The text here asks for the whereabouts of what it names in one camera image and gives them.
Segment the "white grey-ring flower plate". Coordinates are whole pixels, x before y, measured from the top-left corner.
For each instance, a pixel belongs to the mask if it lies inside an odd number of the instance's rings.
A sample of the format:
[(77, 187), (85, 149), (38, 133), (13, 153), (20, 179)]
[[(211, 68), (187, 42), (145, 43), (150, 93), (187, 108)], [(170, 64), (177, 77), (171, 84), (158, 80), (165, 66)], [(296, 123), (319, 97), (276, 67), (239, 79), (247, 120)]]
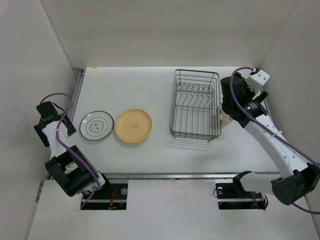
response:
[(113, 132), (114, 128), (114, 118), (102, 110), (88, 113), (79, 124), (81, 136), (88, 141), (103, 140)]

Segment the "yellow bear plate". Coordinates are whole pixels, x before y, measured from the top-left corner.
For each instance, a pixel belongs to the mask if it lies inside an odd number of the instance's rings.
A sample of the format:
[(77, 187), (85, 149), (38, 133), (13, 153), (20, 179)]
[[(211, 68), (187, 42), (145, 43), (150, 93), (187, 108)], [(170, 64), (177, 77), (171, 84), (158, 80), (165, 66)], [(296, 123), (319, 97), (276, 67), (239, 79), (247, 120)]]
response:
[(151, 116), (142, 109), (133, 108), (121, 113), (115, 121), (115, 134), (124, 143), (139, 144), (151, 134)]

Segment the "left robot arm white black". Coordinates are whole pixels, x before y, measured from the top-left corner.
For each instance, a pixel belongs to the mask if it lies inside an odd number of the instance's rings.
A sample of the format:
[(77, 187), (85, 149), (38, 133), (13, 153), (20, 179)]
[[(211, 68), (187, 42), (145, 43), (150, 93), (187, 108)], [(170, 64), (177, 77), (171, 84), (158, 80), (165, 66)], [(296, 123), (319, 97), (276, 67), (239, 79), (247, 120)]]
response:
[(56, 110), (51, 101), (36, 107), (40, 120), (34, 126), (45, 147), (50, 148), (50, 160), (45, 168), (62, 190), (70, 197), (95, 192), (107, 198), (114, 191), (110, 181), (97, 171), (76, 145), (67, 142), (76, 128), (68, 118)]

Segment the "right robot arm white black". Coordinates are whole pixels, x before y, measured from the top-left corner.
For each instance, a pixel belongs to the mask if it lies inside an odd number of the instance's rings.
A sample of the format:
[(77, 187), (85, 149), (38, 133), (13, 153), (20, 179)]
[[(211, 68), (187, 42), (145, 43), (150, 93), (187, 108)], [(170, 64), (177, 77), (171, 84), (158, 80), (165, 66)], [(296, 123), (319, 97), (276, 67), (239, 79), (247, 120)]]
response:
[(249, 192), (272, 194), (282, 204), (291, 205), (316, 188), (320, 166), (289, 145), (262, 106), (268, 93), (257, 92), (269, 77), (260, 70), (248, 78), (235, 73), (220, 81), (223, 112), (254, 137), (279, 172), (271, 177), (244, 171), (232, 179), (231, 190), (240, 198)]

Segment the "white cutlery holder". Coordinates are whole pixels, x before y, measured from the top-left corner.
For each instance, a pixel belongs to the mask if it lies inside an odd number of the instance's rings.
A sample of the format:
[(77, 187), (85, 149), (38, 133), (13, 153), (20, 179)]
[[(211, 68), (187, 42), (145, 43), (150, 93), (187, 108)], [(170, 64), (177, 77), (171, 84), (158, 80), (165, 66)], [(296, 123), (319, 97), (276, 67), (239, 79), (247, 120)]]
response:
[(222, 110), (222, 104), (220, 104), (217, 107), (217, 114), (218, 114), (218, 120), (220, 123), (221, 128), (226, 127), (227, 125), (229, 125), (230, 123), (233, 122), (233, 119), (231, 118), (230, 115), (226, 114), (223, 110)]

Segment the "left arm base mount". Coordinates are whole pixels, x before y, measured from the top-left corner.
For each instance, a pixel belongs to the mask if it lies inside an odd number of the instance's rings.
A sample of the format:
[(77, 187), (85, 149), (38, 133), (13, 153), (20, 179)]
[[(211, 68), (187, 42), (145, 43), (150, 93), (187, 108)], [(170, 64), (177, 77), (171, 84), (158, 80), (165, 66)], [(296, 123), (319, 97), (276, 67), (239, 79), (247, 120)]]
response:
[(81, 210), (108, 210), (122, 211), (127, 209), (127, 197), (129, 191), (128, 179), (110, 179), (111, 188), (104, 188), (89, 198), (90, 193), (83, 195)]

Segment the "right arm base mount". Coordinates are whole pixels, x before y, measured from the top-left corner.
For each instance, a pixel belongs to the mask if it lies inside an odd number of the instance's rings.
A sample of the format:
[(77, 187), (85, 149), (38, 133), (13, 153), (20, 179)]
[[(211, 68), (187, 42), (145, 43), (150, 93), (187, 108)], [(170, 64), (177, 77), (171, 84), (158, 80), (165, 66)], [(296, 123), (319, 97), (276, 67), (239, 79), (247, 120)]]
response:
[(212, 194), (219, 210), (265, 210), (269, 205), (265, 194), (245, 191), (232, 180), (216, 181)]

